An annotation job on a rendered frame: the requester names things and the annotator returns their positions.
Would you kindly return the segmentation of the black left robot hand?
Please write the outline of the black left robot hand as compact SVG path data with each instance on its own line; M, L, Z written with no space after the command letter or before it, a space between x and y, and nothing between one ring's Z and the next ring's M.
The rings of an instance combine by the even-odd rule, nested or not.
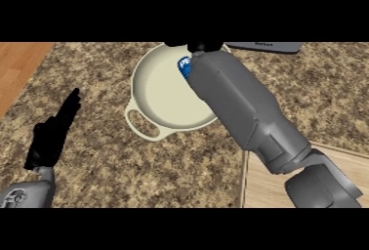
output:
M75 88L60 105L55 115L33 125L30 148L24 162L26 170L55 165L67 131L81 108L79 100L79 89Z

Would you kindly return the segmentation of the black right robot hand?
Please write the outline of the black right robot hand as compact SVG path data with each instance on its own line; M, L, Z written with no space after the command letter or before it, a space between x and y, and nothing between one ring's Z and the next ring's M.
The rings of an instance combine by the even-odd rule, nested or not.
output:
M187 46L187 51L194 52L213 52L221 48L221 42L187 42L187 41L166 41L168 47Z

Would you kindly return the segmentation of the blue can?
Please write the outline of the blue can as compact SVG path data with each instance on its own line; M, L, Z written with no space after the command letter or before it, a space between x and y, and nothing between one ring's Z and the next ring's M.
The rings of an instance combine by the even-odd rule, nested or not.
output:
M179 71L182 77L187 78L188 74L190 74L190 58L188 57L182 57L178 60L176 67L178 67L178 71Z

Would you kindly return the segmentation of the cream white pot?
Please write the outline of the cream white pot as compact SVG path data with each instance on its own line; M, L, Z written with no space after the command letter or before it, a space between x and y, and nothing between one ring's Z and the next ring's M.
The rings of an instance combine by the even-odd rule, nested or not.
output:
M172 133L197 130L216 120L176 67L178 61L188 56L185 46L168 47L159 44L142 55L132 71L131 99L123 117L132 132L150 142L160 141ZM132 110L154 125L154 137L134 127L129 120Z

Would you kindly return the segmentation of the pale wooden tray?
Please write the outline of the pale wooden tray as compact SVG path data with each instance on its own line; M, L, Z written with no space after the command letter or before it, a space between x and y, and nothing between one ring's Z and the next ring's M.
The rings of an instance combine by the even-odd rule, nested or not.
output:
M289 174L269 173L244 153L241 208L367 208L369 155L312 143L317 156Z

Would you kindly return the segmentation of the dark grey flat appliance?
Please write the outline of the dark grey flat appliance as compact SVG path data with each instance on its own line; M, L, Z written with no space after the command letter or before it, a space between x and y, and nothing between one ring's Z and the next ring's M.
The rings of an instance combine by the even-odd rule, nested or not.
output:
M235 49L292 55L299 52L302 42L225 42L225 45Z

